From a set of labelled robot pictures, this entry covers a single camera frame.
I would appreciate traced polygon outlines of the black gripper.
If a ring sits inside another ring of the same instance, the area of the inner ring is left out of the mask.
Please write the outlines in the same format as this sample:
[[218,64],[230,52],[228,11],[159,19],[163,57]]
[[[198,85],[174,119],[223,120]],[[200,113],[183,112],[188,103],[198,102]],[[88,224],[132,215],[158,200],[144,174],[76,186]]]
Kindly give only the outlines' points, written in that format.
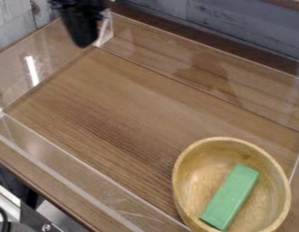
[[97,23],[104,18],[107,0],[49,0],[49,4],[60,13],[75,45],[85,48],[99,38]]

